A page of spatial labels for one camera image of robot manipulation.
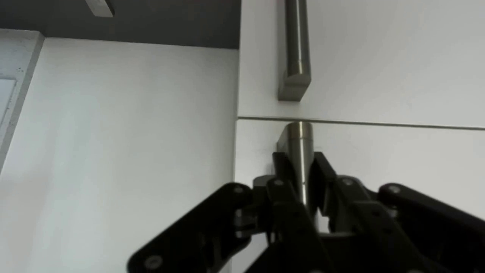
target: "gray ceiling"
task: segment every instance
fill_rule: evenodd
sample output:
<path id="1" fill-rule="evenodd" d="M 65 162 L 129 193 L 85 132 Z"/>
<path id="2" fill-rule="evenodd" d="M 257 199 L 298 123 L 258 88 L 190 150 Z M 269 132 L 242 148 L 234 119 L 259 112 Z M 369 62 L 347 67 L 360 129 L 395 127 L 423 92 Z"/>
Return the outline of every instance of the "gray ceiling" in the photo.
<path id="1" fill-rule="evenodd" d="M 111 0 L 113 18 L 85 0 L 0 0 L 0 28 L 46 37 L 239 48 L 241 0 Z"/>

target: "white wall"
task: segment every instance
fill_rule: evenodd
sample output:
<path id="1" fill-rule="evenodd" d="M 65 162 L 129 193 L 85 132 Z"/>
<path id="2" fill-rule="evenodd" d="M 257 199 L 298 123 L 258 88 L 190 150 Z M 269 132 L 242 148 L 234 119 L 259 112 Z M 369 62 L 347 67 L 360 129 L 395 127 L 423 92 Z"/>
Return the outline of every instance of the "white wall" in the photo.
<path id="1" fill-rule="evenodd" d="M 243 0 L 239 117 L 485 127 L 485 1 L 309 0 L 312 82 L 278 102 L 284 1 Z"/>
<path id="2" fill-rule="evenodd" d="M 1 89 L 0 170 L 43 42 L 44 37 L 38 31 L 0 29 L 0 79 L 13 80 L 15 84 L 13 88 Z"/>
<path id="3" fill-rule="evenodd" d="M 5 273 L 124 272 L 232 180 L 238 52 L 47 38 L 0 175 Z"/>
<path id="4" fill-rule="evenodd" d="M 238 120 L 235 181 L 273 174 L 272 152 L 285 121 Z M 313 123 L 314 149 L 338 174 L 371 190 L 395 182 L 485 219 L 485 131 Z M 328 232 L 319 218 L 320 230 Z M 266 248 L 264 235 L 232 259 L 242 273 Z"/>

